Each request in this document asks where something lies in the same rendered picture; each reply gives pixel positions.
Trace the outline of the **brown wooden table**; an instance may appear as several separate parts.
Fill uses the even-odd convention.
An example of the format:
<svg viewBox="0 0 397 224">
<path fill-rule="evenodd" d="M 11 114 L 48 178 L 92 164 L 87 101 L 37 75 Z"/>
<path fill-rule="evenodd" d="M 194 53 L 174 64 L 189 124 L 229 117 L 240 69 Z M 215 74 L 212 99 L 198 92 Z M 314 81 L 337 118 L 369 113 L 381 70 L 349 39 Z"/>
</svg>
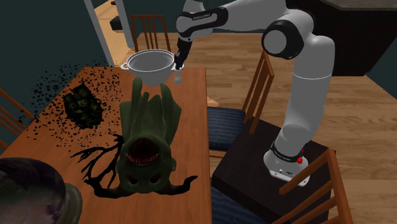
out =
<svg viewBox="0 0 397 224">
<path fill-rule="evenodd" d="M 188 192 L 175 196 L 135 194 L 103 199 L 84 183 L 78 152 L 93 146 L 110 146 L 122 129 L 119 104 L 131 98 L 133 74 L 118 67 L 85 67 L 65 88 L 85 83 L 105 107 L 104 120 L 96 129 L 75 130 L 58 115 L 61 96 L 48 106 L 3 153 L 3 157 L 27 157 L 53 166 L 65 182 L 78 188 L 83 199 L 78 224 L 212 224 L 209 143 L 205 69 L 186 67 L 182 82 L 167 81 L 174 100 L 181 106 L 178 130 L 171 145 L 177 168 L 170 180 L 179 185 L 195 176 Z"/>
</svg>

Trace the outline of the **green monster figure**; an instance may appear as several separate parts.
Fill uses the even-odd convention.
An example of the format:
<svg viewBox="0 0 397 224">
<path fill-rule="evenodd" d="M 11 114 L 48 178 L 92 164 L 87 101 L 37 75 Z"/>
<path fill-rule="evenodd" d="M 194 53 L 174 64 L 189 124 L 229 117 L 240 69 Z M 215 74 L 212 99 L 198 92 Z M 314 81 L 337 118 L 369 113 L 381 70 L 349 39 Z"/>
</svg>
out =
<svg viewBox="0 0 397 224">
<path fill-rule="evenodd" d="M 173 185 L 170 175 L 176 170 L 171 154 L 181 116 L 181 107 L 165 84 L 159 95 L 143 92 L 143 81 L 135 78 L 132 98 L 120 104 L 122 134 L 116 137 L 115 158 L 98 176 L 91 175 L 97 162 L 93 159 L 84 168 L 85 183 L 97 197 L 118 199 L 135 193 L 155 192 L 178 195 L 190 190 L 196 176 L 187 177 L 182 185 Z"/>
</svg>

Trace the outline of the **wooden chair with blue cushion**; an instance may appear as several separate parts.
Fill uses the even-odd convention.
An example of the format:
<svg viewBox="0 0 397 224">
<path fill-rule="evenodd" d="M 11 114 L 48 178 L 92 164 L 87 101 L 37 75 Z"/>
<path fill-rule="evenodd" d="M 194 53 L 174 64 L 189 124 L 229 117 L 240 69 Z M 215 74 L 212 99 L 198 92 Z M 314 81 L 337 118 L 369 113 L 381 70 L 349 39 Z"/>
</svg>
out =
<svg viewBox="0 0 397 224">
<path fill-rule="evenodd" d="M 297 186 L 305 186 L 310 175 L 324 164 L 328 166 L 330 180 L 292 211 L 268 224 L 354 224 L 347 201 L 335 151 L 313 153 L 310 164 L 300 174 L 279 189 L 285 195 Z"/>
<path fill-rule="evenodd" d="M 262 52 L 250 88 L 241 109 L 209 106 L 207 120 L 209 149 L 227 151 L 247 121 L 249 133 L 254 134 L 261 112 L 270 92 L 274 72 L 266 52 Z"/>
</svg>

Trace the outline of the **dark speckled plant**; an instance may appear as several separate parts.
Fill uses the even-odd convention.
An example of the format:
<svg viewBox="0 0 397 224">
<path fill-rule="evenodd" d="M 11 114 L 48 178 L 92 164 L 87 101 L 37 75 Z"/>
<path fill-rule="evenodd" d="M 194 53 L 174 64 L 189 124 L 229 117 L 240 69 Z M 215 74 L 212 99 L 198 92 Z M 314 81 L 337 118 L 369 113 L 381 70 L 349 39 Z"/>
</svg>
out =
<svg viewBox="0 0 397 224">
<path fill-rule="evenodd" d="M 121 78 L 121 70 L 114 66 L 84 67 L 78 73 L 65 66 L 40 78 L 31 95 L 34 118 L 12 146 L 73 150 L 118 132 Z"/>
</svg>

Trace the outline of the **dark robot stand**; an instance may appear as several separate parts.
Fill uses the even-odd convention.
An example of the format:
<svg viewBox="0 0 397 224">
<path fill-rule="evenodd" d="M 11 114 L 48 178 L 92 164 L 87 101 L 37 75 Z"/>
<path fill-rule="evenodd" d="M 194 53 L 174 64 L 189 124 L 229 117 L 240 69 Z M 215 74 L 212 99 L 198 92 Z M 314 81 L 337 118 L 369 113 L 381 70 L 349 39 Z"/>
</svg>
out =
<svg viewBox="0 0 397 224">
<path fill-rule="evenodd" d="M 285 181 L 270 175 L 263 156 L 277 137 L 280 127 L 260 120 L 254 134 L 247 121 L 212 175 L 212 186 L 261 220 L 272 223 L 292 211 L 330 180 L 324 164 L 310 175 L 309 182 L 285 195 L 279 189 Z"/>
</svg>

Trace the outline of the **dark cabinet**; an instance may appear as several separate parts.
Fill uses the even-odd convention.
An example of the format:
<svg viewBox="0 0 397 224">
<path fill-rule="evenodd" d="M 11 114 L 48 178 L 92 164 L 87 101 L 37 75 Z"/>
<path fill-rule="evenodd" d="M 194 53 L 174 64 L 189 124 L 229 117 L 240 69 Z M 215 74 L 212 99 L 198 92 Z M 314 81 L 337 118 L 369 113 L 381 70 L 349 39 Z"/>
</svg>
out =
<svg viewBox="0 0 397 224">
<path fill-rule="evenodd" d="M 286 0 L 335 42 L 334 76 L 363 76 L 397 37 L 397 0 Z"/>
</svg>

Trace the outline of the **dark purple round vase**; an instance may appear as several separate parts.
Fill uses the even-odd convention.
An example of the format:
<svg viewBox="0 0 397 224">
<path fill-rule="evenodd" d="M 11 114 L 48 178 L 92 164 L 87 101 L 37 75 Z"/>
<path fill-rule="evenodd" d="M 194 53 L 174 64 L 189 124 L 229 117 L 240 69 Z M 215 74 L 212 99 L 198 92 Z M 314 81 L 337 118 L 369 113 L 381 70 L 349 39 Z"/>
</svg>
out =
<svg viewBox="0 0 397 224">
<path fill-rule="evenodd" d="M 78 224 L 83 200 L 49 164 L 0 158 L 0 224 Z"/>
</svg>

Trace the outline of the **white two-handled pot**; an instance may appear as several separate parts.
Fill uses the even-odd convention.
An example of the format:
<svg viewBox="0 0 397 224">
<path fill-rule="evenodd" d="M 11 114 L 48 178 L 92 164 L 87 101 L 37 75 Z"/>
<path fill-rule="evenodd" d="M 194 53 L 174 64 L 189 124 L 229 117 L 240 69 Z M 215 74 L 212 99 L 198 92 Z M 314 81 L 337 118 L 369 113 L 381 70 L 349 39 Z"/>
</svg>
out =
<svg viewBox="0 0 397 224">
<path fill-rule="evenodd" d="M 131 55 L 120 68 L 130 71 L 135 77 L 142 79 L 148 86 L 157 86 L 165 83 L 171 76 L 171 72 L 180 71 L 184 64 L 176 69 L 177 64 L 174 54 L 163 49 L 141 50 Z"/>
</svg>

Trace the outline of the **grey door frame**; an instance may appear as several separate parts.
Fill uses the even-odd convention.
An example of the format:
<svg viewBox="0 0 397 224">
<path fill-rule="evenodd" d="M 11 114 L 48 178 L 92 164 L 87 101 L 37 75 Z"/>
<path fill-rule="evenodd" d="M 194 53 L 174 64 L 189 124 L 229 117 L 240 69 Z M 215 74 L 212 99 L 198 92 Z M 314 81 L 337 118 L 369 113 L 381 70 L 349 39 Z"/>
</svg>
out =
<svg viewBox="0 0 397 224">
<path fill-rule="evenodd" d="M 114 31 L 110 21 L 118 16 L 118 8 L 111 4 L 112 0 L 94 8 L 92 0 L 83 0 L 100 45 L 105 54 L 105 59 L 110 66 L 120 66 L 126 62 L 129 53 L 133 53 L 127 46 L 127 39 L 123 31 Z"/>
</svg>

